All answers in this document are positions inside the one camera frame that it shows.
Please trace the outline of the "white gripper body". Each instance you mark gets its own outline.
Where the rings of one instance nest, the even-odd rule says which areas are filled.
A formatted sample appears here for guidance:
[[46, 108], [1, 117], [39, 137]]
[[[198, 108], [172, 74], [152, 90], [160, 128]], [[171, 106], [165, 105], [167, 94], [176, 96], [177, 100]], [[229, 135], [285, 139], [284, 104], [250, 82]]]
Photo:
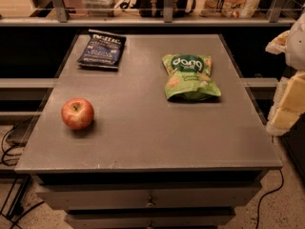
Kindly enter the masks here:
[[305, 70], [305, 13], [290, 29], [285, 51], [286, 64], [298, 71]]

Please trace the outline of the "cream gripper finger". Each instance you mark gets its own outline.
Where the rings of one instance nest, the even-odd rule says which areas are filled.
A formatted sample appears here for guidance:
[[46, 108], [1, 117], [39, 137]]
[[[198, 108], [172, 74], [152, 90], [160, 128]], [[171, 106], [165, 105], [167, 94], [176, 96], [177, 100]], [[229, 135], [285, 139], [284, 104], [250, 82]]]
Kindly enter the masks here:
[[284, 135], [305, 113], [305, 72], [291, 78], [282, 77], [274, 93], [274, 105], [268, 114], [266, 131], [270, 135]]
[[284, 31], [276, 38], [274, 38], [265, 48], [266, 52], [272, 54], [280, 54], [286, 51], [287, 49], [287, 39], [288, 39], [289, 31]]

